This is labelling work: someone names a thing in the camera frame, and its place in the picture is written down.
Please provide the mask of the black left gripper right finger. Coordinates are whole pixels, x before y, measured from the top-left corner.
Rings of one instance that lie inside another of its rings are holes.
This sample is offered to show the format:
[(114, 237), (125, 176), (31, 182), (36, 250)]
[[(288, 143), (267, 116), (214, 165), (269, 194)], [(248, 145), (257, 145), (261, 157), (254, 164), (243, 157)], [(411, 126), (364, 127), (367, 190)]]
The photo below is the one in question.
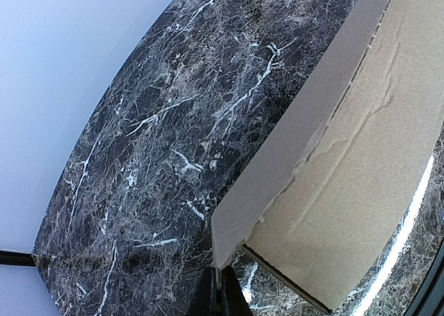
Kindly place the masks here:
[(252, 316), (233, 268), (228, 266), (221, 274), (221, 315)]

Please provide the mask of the brown cardboard box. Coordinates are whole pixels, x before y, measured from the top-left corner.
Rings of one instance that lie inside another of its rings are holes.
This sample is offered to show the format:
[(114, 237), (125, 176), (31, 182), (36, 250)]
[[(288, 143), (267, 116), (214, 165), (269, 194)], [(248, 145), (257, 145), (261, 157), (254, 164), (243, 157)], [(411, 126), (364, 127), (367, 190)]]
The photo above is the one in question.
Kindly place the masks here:
[(214, 265), (242, 248), (321, 310), (380, 255), (443, 124), (443, 0), (358, 0), (212, 215)]

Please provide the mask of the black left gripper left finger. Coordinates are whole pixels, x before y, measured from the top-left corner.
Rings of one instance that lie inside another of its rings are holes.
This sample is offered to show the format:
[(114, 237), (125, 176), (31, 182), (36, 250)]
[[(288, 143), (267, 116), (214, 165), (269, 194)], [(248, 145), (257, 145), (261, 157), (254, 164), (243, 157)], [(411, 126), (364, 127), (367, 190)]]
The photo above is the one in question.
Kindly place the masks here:
[(191, 299), (186, 316), (214, 316), (217, 315), (217, 289), (216, 275), (213, 267), (206, 267), (198, 285), (194, 296)]

